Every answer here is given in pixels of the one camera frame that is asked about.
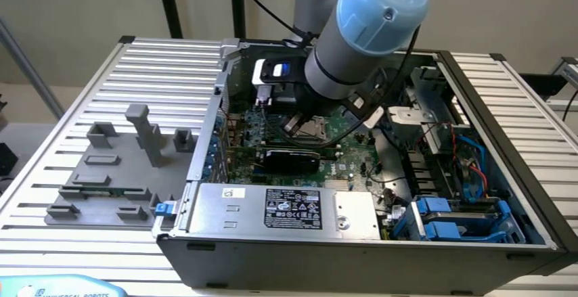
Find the gray 3d printed holder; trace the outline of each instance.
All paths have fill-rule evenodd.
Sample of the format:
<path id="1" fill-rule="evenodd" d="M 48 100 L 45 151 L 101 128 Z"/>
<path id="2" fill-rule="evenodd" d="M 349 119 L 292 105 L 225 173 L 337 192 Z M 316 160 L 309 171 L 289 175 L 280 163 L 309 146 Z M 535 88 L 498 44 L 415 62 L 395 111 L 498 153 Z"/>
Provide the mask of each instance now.
<path id="1" fill-rule="evenodd" d="M 161 135 L 148 107 L 130 104 L 124 116 L 136 135 L 94 122 L 90 142 L 60 196 L 48 207 L 48 225 L 150 227 L 156 204 L 182 195 L 195 138 L 188 129 Z"/>

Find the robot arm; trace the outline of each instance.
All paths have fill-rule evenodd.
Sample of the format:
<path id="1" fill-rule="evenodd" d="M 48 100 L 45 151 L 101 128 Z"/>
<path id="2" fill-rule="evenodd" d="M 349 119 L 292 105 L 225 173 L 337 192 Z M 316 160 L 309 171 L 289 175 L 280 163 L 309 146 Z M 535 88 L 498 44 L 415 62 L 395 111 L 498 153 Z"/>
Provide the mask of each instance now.
<path id="1" fill-rule="evenodd" d="M 427 9 L 428 0 L 336 0 L 304 64 L 287 68 L 303 69 L 305 80 L 295 88 L 300 116 L 285 127 L 288 133 L 312 116 L 328 115 L 353 94 L 383 57 L 411 37 Z"/>

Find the beige wall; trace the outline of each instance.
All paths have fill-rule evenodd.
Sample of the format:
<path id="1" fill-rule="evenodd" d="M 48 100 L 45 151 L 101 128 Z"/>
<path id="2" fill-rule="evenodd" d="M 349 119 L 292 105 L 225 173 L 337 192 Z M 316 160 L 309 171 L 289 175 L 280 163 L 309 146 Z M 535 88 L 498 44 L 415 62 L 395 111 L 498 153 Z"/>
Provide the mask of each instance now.
<path id="1" fill-rule="evenodd" d="M 293 0 L 263 0 L 292 21 Z M 248 37 L 287 31 L 247 2 Z M 516 69 L 546 72 L 578 55 L 576 0 L 431 0 L 417 47 L 503 53 Z M 184 35 L 232 36 L 231 0 L 177 0 Z M 0 14 L 46 82 L 81 86 L 121 35 L 166 37 L 160 0 L 0 0 Z M 0 83 L 25 83 L 0 48 Z"/>

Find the sticker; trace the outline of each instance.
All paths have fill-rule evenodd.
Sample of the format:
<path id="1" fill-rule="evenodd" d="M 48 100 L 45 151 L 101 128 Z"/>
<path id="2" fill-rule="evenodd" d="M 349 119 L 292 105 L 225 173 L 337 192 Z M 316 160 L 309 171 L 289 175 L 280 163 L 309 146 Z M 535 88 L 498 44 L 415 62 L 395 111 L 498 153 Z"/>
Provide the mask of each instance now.
<path id="1" fill-rule="evenodd" d="M 267 189 L 264 225 L 268 228 L 323 229 L 320 192 Z"/>
<path id="2" fill-rule="evenodd" d="M 244 198 L 244 188 L 243 187 L 223 187 L 223 197 L 224 198 Z"/>

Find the warning label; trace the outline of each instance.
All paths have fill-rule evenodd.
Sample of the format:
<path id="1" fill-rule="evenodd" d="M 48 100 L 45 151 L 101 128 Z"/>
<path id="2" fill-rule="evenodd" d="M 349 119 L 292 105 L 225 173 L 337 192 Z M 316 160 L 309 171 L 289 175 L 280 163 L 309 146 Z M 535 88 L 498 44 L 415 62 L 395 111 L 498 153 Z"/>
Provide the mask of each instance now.
<path id="1" fill-rule="evenodd" d="M 267 189 L 264 225 L 268 228 L 323 229 L 320 192 Z"/>

